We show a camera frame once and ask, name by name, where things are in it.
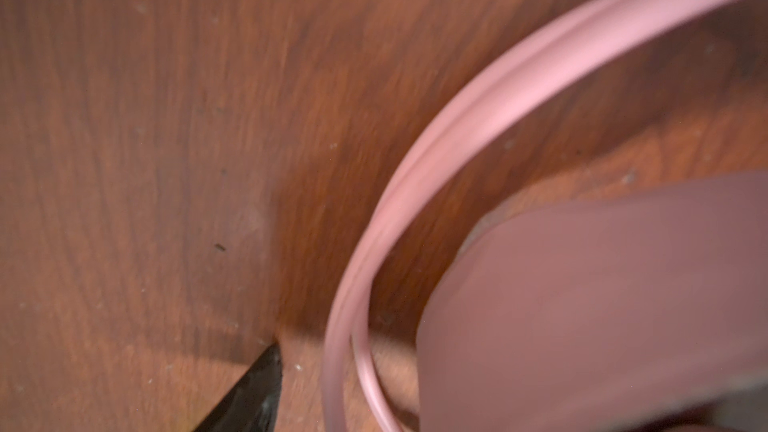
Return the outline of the pink headphones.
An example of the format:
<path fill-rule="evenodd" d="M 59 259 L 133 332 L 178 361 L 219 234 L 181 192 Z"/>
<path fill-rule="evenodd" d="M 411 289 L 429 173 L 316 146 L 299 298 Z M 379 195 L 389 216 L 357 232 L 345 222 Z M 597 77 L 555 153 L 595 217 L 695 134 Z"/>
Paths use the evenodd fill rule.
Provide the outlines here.
<path fill-rule="evenodd" d="M 481 149 L 614 57 L 735 0 L 592 0 L 467 84 L 397 167 L 345 270 L 322 370 L 343 431 L 355 360 L 379 426 L 399 423 L 368 333 L 374 278 L 435 193 Z M 529 211 L 487 229 L 431 294 L 417 331 L 425 431 L 621 431 L 747 395 L 767 403 L 767 174 Z"/>

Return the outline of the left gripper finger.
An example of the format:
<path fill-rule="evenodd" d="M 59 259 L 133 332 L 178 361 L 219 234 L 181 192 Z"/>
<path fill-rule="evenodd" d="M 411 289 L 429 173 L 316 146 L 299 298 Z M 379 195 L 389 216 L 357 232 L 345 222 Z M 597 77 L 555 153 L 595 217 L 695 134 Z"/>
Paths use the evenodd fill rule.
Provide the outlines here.
<path fill-rule="evenodd" d="M 280 346 L 268 346 L 194 432 L 272 432 L 278 416 L 283 364 Z"/>

